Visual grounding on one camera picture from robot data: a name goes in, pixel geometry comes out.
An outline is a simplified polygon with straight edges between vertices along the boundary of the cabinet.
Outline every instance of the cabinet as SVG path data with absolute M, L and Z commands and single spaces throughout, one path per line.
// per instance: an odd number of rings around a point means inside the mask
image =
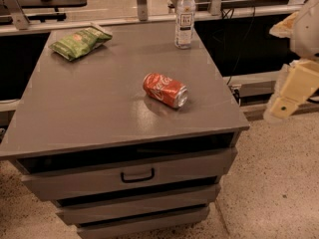
M 195 34 L 173 45 L 173 23 L 114 26 L 114 39 L 69 63 L 49 49 L 54 31 L 0 145 L 0 158 L 82 238 L 199 222 L 218 195 L 244 115 Z M 184 82 L 173 110 L 147 97 L 147 73 Z

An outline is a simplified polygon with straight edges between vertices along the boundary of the plastic bottle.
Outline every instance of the plastic bottle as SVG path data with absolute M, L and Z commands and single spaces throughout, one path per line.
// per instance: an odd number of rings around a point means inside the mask
M 195 1 L 178 0 L 176 9 L 175 45 L 180 49 L 189 49 L 196 10 Z

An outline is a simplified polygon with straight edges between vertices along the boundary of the wooden drawer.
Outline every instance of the wooden drawer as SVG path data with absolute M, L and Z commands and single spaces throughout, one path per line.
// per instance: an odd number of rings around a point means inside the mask
M 188 187 L 60 208 L 57 215 L 68 225 L 109 220 L 145 213 L 209 204 L 215 200 L 219 184 Z
M 218 149 L 25 175 L 41 200 L 58 200 L 225 174 L 237 151 Z
M 195 223 L 204 220 L 209 213 L 209 207 L 194 207 L 169 213 L 148 215 L 132 219 L 101 223 L 78 229 L 83 239 L 104 239 L 113 236 L 171 227 L 185 223 Z

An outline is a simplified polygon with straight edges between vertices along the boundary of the black drawer handle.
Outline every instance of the black drawer handle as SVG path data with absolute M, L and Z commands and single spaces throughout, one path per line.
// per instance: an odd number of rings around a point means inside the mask
M 156 172 L 154 168 L 151 169 L 151 175 L 149 177 L 139 178 L 139 179 L 125 179 L 125 174 L 121 172 L 121 180 L 123 183 L 136 183 L 136 182 L 151 180 L 154 178 L 155 175 L 156 175 Z

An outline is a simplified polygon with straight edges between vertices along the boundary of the soda can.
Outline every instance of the soda can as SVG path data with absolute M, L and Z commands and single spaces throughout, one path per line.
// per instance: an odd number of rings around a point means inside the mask
M 146 75 L 143 89 L 150 97 L 175 109 L 182 107 L 188 96 L 183 83 L 157 73 Z

